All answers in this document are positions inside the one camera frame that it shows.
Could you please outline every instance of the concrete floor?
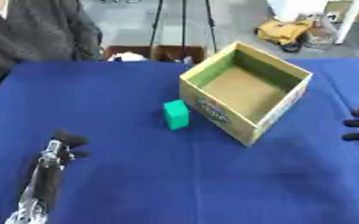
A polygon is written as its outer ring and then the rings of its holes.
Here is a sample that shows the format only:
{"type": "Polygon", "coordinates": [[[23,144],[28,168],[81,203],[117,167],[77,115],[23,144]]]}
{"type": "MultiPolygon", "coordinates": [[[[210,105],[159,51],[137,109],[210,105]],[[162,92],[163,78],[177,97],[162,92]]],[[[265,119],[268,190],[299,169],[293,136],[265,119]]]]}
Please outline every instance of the concrete floor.
{"type": "MultiPolygon", "coordinates": [[[[141,3],[100,3],[82,0],[86,12],[102,28],[104,46],[148,45],[151,25],[156,15],[158,0],[141,3]]],[[[187,0],[187,44],[207,46],[212,50],[207,11],[204,0],[187,0]]],[[[300,53],[282,52],[277,46],[253,35],[253,29],[265,20],[267,4],[264,0],[210,0],[216,22],[218,47],[240,40],[281,58],[353,58],[359,57],[359,23],[355,24],[343,45],[326,52],[304,48],[300,53]]],[[[181,1],[165,0],[156,44],[180,45],[181,1]]]]}

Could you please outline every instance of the blue tablecloth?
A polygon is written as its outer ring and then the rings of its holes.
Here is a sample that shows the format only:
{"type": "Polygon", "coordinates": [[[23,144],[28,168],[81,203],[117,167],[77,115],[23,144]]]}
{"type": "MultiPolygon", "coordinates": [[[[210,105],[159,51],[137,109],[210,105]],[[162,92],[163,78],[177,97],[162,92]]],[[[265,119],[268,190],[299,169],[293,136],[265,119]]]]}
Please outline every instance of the blue tablecloth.
{"type": "Polygon", "coordinates": [[[341,135],[359,106],[359,59],[293,60],[315,73],[303,99],[253,147],[197,113],[170,131],[179,64],[54,63],[0,87],[0,223],[26,161],[58,129],[89,138],[68,166],[55,224],[359,224],[359,143],[341,135]]]}

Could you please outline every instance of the brown box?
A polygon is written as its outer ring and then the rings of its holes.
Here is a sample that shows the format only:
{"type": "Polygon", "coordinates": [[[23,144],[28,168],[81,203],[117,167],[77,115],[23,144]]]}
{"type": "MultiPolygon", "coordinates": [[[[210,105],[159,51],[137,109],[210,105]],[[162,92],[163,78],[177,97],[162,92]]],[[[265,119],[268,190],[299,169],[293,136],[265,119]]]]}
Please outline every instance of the brown box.
{"type": "MultiPolygon", "coordinates": [[[[137,53],[143,55],[145,58],[156,61],[180,61],[183,52],[181,45],[111,45],[106,48],[103,58],[108,60],[116,53],[137,53]]],[[[206,50],[200,45],[187,45],[185,47],[185,55],[191,56],[194,64],[201,63],[206,58],[206,50]]]]}
{"type": "Polygon", "coordinates": [[[180,76],[180,95],[251,146],[305,92],[312,74],[235,42],[180,76]]]}

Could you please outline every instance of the black stand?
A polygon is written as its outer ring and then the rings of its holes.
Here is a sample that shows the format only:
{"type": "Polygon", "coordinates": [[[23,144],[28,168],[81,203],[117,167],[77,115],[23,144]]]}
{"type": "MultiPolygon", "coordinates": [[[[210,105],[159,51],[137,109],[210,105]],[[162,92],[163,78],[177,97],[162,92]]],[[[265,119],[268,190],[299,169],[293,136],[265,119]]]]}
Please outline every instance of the black stand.
{"type": "MultiPolygon", "coordinates": [[[[152,25],[150,47],[153,46],[153,43],[156,38],[158,24],[160,21],[160,16],[162,14],[162,7],[163,7],[163,0],[159,0],[157,15],[152,25]]],[[[217,53],[218,49],[217,49],[216,36],[215,36],[215,21],[212,17],[211,4],[209,0],[206,0],[206,7],[207,7],[208,25],[211,31],[212,42],[214,45],[214,52],[217,53]]],[[[182,60],[187,56],[186,44],[187,44],[187,0],[182,0],[182,60]]]]}

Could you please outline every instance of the gray jacket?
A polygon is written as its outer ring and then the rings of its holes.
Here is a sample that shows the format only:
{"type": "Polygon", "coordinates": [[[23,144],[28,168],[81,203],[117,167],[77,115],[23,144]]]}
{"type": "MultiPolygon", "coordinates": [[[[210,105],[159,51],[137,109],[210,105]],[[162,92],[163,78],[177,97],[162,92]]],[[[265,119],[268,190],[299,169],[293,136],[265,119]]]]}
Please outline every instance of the gray jacket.
{"type": "Polygon", "coordinates": [[[0,16],[0,81],[20,62],[98,60],[101,39],[79,0],[10,0],[0,16]]]}

